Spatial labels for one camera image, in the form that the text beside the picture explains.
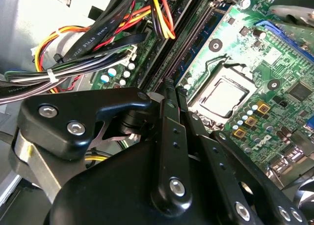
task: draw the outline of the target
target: orange wire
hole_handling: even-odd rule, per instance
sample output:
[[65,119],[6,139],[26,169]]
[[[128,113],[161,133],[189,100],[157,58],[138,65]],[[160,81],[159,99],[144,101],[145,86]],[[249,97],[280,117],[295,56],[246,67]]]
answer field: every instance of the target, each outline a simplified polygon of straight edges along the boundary
[[[147,11],[147,10],[150,10],[150,9],[151,9],[151,6],[150,6],[150,5],[145,6],[145,7],[141,8],[141,9],[139,9],[139,10],[133,12],[133,13],[132,13],[132,16],[135,16],[135,15],[141,13],[141,12],[144,12],[144,11]],[[129,16],[130,16],[130,15],[126,15],[123,19],[126,20]]]

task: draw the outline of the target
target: expansion slot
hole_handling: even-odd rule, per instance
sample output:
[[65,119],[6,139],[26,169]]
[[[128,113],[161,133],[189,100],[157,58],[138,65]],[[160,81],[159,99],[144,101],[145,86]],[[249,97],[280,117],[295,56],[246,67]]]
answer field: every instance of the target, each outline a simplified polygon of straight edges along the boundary
[[138,80],[138,86],[142,89],[147,89],[150,80],[154,79],[157,75],[160,75],[160,68],[170,51],[173,49],[176,41],[180,39],[180,35],[185,32],[186,28],[190,24],[191,20],[196,16],[198,8],[201,6],[203,0],[184,0],[184,9],[178,9],[175,14],[175,32],[176,40],[167,39],[163,42],[157,42],[152,49],[152,53],[147,57],[146,61],[142,65],[145,68],[145,72],[142,73]]
[[314,57],[308,52],[304,51],[299,45],[292,41],[288,36],[285,35],[283,31],[280,30],[277,26],[271,23],[268,20],[261,20],[255,24],[256,26],[262,26],[265,29],[271,31],[276,36],[280,37],[284,42],[288,43],[295,51],[297,51],[300,55],[305,57],[309,62],[314,64]]
[[211,7],[208,5],[205,8],[185,42],[176,52],[177,56],[173,57],[172,62],[169,64],[167,76],[173,78],[176,84],[178,84],[186,74],[193,60],[228,14],[231,7],[231,5],[226,4],[220,7]]

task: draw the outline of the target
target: black wire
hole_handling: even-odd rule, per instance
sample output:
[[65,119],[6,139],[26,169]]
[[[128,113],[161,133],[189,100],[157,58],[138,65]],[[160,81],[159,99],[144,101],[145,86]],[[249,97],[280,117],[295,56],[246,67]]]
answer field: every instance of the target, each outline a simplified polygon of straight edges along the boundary
[[152,15],[152,22],[153,22],[153,28],[155,30],[155,33],[158,38],[163,38],[160,21],[157,17],[156,11],[154,10],[155,8],[154,0],[149,0],[149,4],[151,5],[151,11],[152,11],[151,15]]
[[109,4],[110,9],[106,9],[94,25],[69,49],[63,60],[69,61],[81,58],[93,50],[105,37],[111,36],[120,23],[123,21],[133,0],[119,0],[117,3]]

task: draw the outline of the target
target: red wire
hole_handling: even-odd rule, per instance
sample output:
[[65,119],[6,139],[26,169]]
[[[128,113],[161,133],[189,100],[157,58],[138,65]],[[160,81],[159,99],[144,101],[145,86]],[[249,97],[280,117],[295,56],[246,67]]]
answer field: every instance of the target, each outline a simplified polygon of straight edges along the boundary
[[172,20],[171,11],[170,11],[168,2],[167,2],[167,0],[161,0],[161,1],[162,1],[163,6],[165,7],[165,11],[167,13],[167,17],[168,17],[168,20],[170,23],[170,31],[173,31],[173,20]]

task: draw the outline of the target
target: green circuit board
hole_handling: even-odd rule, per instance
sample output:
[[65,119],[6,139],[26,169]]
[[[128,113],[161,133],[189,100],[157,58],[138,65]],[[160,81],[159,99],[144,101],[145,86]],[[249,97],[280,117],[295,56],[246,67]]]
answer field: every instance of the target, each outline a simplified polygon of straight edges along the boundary
[[[264,30],[267,33],[265,39],[257,39],[252,35],[252,31],[255,29],[263,30],[263,28],[254,26],[254,23],[260,20],[277,21],[277,18],[268,12],[273,0],[250,1],[251,6],[246,10],[242,10],[237,5],[230,10],[190,65],[187,77],[192,78],[192,81],[189,80],[192,85],[188,91],[188,99],[194,96],[217,66],[215,63],[206,68],[206,61],[227,55],[232,59],[232,63],[246,64],[253,74],[253,80],[258,90],[225,125],[224,131],[239,146],[248,144],[252,148],[251,159],[259,165],[266,166],[271,159],[287,147],[287,144],[276,135],[282,126],[286,126],[291,131],[301,129],[307,135],[312,134],[304,129],[303,125],[314,113],[314,69],[312,63],[271,32]],[[249,29],[246,35],[241,34],[243,28]],[[288,35],[292,34],[292,38],[300,37],[299,40],[312,36],[312,33],[312,29],[287,29]],[[219,52],[209,50],[209,43],[213,39],[219,39],[223,43]],[[307,51],[311,52],[311,44],[307,45]],[[272,80],[280,81],[280,86],[275,90],[270,90],[267,87]],[[309,90],[308,96],[302,101],[296,100],[289,94],[299,82]],[[187,80],[184,78],[181,83],[184,85]],[[274,98],[277,97],[282,98],[287,106],[282,107],[276,103]],[[253,127],[246,124],[240,126],[245,132],[245,136],[236,137],[234,135],[235,130],[232,129],[233,125],[236,125],[236,120],[241,118],[245,109],[258,101],[263,101],[270,110],[267,114],[254,112],[251,117],[257,122]],[[273,130],[271,132],[266,131],[265,125],[273,127]],[[262,139],[260,145],[252,140],[253,135]]]

